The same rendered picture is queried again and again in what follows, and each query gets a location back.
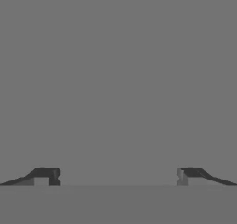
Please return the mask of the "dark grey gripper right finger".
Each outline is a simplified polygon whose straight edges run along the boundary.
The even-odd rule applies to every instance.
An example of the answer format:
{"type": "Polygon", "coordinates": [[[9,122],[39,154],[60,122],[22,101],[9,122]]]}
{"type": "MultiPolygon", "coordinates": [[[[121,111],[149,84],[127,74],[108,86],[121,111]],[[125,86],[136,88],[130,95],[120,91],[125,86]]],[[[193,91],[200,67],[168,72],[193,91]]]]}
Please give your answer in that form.
{"type": "Polygon", "coordinates": [[[202,168],[177,168],[177,177],[178,186],[237,186],[237,183],[214,177],[202,168]]]}

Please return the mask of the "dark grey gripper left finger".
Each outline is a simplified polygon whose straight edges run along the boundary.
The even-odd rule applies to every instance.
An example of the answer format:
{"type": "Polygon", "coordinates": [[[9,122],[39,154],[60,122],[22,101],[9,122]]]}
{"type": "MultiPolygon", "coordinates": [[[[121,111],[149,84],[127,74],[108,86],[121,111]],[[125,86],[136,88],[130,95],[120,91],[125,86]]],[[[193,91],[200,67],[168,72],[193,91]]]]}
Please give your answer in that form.
{"type": "Polygon", "coordinates": [[[38,167],[23,177],[0,183],[0,186],[35,186],[37,179],[47,179],[48,186],[60,186],[60,168],[38,167]]]}

